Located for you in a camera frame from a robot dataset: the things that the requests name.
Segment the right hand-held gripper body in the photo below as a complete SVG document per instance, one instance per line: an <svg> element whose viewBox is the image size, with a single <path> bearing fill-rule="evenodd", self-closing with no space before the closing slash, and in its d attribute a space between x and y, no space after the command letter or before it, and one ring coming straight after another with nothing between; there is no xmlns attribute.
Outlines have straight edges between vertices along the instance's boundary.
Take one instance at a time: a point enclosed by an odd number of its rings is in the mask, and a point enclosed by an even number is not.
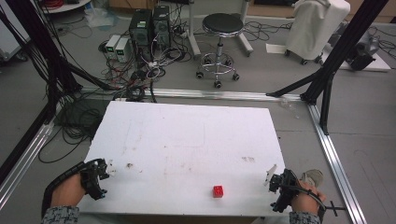
<svg viewBox="0 0 396 224"><path fill-rule="evenodd" d="M281 175L273 175L270 179L269 190L279 192L274 203L271 203L274 212L282 213L297 194L297 177L290 169L285 169Z"/></svg>

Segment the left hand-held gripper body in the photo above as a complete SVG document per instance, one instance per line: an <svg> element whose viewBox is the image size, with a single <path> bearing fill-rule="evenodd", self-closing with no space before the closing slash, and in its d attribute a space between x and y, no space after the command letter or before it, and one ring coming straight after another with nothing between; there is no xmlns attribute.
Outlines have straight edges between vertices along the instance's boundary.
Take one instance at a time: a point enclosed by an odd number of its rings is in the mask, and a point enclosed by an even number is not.
<svg viewBox="0 0 396 224"><path fill-rule="evenodd" d="M100 180L109 178L106 169L105 159L95 159L85 163L79 171L81 186L96 201L106 196L106 190L102 189L99 184Z"/></svg>

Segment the person's right hand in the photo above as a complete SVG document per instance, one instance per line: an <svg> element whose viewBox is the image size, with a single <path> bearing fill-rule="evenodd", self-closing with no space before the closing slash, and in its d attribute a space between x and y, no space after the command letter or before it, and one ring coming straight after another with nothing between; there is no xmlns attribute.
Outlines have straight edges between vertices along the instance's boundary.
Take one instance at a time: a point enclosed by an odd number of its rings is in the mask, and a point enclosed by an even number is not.
<svg viewBox="0 0 396 224"><path fill-rule="evenodd" d="M318 191L314 185L310 185L302 180L299 181L299 185L303 189L311 190L322 202L326 200L326 195ZM292 199L291 208L293 212L307 212L316 215L319 210L319 203L308 194L300 192Z"/></svg>

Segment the person's left hand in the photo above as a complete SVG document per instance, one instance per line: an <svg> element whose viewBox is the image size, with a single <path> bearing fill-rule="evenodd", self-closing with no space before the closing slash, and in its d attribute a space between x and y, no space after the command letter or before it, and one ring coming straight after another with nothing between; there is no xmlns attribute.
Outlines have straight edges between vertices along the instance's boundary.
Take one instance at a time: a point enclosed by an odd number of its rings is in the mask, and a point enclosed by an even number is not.
<svg viewBox="0 0 396 224"><path fill-rule="evenodd" d="M50 206L77 206L85 193L80 174L72 175L52 192Z"/></svg>

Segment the white power supply box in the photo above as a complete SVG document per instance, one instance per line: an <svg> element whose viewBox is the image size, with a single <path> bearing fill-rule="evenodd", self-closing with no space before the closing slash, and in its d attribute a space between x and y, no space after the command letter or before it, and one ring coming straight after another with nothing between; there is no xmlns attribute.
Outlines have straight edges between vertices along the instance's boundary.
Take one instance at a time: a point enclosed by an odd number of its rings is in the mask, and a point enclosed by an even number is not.
<svg viewBox="0 0 396 224"><path fill-rule="evenodd" d="M130 58L129 39L122 37L116 46L116 54L120 63L127 63Z"/></svg>
<svg viewBox="0 0 396 224"><path fill-rule="evenodd" d="M107 41L105 48L107 57L111 60L117 59L116 46L120 40L120 35L113 35Z"/></svg>

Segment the black computer tower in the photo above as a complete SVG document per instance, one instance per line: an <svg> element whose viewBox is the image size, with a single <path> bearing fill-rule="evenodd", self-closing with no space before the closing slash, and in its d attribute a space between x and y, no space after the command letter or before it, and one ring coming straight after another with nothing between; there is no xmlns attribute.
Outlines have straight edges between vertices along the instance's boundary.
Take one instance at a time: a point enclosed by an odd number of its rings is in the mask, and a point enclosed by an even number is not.
<svg viewBox="0 0 396 224"><path fill-rule="evenodd" d="M134 51L138 52L139 49L142 49L147 56L152 57L150 48L153 40L153 23L150 9L139 8L134 12L129 32Z"/></svg>
<svg viewBox="0 0 396 224"><path fill-rule="evenodd" d="M170 47L169 13L169 6L156 6L153 10L154 40L157 49Z"/></svg>

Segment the clear plastic bag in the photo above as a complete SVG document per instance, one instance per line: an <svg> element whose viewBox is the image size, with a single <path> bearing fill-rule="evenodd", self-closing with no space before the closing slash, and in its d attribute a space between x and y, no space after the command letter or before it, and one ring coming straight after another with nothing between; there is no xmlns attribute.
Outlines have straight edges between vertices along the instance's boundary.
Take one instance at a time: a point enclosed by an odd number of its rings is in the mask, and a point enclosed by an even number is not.
<svg viewBox="0 0 396 224"><path fill-rule="evenodd" d="M116 24L116 18L105 8L87 8L84 10L87 24L91 28L112 27Z"/></svg>

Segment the white covered cart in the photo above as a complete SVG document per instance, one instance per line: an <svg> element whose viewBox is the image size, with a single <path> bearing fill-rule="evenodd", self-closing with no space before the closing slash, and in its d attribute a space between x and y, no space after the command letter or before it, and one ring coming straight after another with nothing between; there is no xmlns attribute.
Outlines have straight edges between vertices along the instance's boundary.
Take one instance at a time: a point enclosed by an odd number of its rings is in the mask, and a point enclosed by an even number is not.
<svg viewBox="0 0 396 224"><path fill-rule="evenodd" d="M301 58L301 64L320 57L325 45L350 11L346 0L298 0L285 55Z"/></svg>

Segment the white floor board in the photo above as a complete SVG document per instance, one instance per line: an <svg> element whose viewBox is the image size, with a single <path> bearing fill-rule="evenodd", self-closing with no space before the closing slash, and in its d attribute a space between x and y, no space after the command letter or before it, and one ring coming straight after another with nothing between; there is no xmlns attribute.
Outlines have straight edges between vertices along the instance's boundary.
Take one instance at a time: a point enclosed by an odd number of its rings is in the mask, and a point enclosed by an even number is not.
<svg viewBox="0 0 396 224"><path fill-rule="evenodd" d="M286 47L284 45L266 44L266 51L268 53L284 54L286 52ZM332 51L332 47L329 44L327 44L322 51L323 52L321 56L322 61L325 61L328 58L331 51ZM383 61L378 54L374 54L373 57L374 60L364 68L364 71L388 72L391 70L390 66L387 65L387 63ZM352 71L352 67L347 62L343 62L340 68L343 70Z"/></svg>

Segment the grey machine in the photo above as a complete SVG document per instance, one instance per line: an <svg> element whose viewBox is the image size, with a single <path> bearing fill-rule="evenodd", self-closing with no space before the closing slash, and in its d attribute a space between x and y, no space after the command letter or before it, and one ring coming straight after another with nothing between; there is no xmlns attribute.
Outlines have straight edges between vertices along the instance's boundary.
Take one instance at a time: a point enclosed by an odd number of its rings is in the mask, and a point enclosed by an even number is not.
<svg viewBox="0 0 396 224"><path fill-rule="evenodd" d="M351 67L352 71L362 71L373 60L374 54L379 51L379 39L364 32L358 43L346 56L345 62Z"/></svg>

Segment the black round stool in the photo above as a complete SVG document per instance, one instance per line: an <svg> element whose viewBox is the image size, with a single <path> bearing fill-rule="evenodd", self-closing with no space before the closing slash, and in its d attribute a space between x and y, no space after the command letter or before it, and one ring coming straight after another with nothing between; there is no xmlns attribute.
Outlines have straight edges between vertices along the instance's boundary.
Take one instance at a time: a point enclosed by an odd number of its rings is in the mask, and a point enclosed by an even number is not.
<svg viewBox="0 0 396 224"><path fill-rule="evenodd" d="M215 13L204 17L202 26L204 31L219 38L217 50L206 53L201 57L195 76L203 78L205 74L215 77L214 87L219 89L222 86L219 80L220 75L232 73L233 80L237 81L240 76L234 68L233 58L223 52L223 38L235 37L244 30L244 23L237 17L226 13Z"/></svg>

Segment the aluminium floor rail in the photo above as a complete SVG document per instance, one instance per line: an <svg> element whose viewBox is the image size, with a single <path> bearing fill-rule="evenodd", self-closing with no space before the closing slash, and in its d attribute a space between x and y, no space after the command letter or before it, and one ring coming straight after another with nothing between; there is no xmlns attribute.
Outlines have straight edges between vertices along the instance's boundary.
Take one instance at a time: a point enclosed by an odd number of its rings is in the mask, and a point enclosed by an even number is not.
<svg viewBox="0 0 396 224"><path fill-rule="evenodd" d="M28 145L24 148L21 157L6 176L5 181L0 185L0 211L6 206L8 199L29 170L40 148L47 142L53 128L53 122L43 124L28 141Z"/></svg>
<svg viewBox="0 0 396 224"><path fill-rule="evenodd" d="M318 134L319 142L321 143L325 158L329 163L333 178L337 184L337 187L339 188L351 222L353 224L368 224L361 210L357 197L355 196L353 188L349 183L347 174L338 157L332 139L329 135L326 135L322 128L319 126L320 114L318 112L318 108L315 105L309 105L307 109L310 113L311 119L313 120L314 127Z"/></svg>
<svg viewBox="0 0 396 224"><path fill-rule="evenodd" d="M198 91L198 90L177 90L177 89L153 89L145 90L145 95L150 97L154 93L154 98L186 98L205 100L226 100L226 101L251 101L251 102L301 102L298 94L285 94L280 97L269 96L262 92L242 92L242 91Z"/></svg>

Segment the black frame strut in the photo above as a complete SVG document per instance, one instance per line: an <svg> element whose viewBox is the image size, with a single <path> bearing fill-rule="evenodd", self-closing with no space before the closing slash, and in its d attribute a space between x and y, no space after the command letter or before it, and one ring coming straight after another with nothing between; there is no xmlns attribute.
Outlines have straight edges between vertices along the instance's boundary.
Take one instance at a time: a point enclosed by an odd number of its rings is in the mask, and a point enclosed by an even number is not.
<svg viewBox="0 0 396 224"><path fill-rule="evenodd" d="M267 96L280 97L296 90L303 85L309 84L306 92L300 95L300 99L308 105L315 105L318 97L322 94L322 103L319 117L319 127L328 135L328 116L332 94L332 80L341 64L352 51L353 47L362 38L369 26L385 7L389 0L363 0L357 13L354 15L344 33L332 49L330 55L312 75L305 77L278 91L267 93Z"/></svg>
<svg viewBox="0 0 396 224"><path fill-rule="evenodd" d="M32 45L25 43L25 38L1 10L0 20L31 58L37 73L47 82L49 95L59 96L80 91L82 86L77 83L74 75L85 78L102 90L115 90L114 87L67 61L56 47L47 26L30 0L6 0L6 3L29 35Z"/></svg>
<svg viewBox="0 0 396 224"><path fill-rule="evenodd" d="M21 140L14 147L11 153L7 156L6 160L0 166L0 185L3 184L10 174L11 170L16 165L17 161L21 158L22 154L27 150L29 144L33 141L34 136L38 133L38 130L47 120L48 113L50 111L50 105L46 104L40 113L35 118L34 122L28 128L26 133L22 136Z"/></svg>

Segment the white desk leg frame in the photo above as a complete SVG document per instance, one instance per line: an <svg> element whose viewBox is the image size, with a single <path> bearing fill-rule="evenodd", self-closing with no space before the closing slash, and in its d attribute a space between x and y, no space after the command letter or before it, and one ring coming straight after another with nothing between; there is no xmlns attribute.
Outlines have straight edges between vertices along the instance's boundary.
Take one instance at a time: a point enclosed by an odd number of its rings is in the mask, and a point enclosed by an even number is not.
<svg viewBox="0 0 396 224"><path fill-rule="evenodd" d="M250 0L241 0L241 10L240 10L240 19L242 22L246 21L246 17L248 14L248 7L250 4ZM189 4L189 27L187 31L187 37L191 46L192 54L194 59L198 59L201 56L201 51L198 47L198 43L194 36L194 2L195 0L188 0ZM253 47L249 44L247 38L243 33L237 36L240 40L240 43L243 46L243 49L246 51L247 56L249 57L250 54L254 51Z"/></svg>

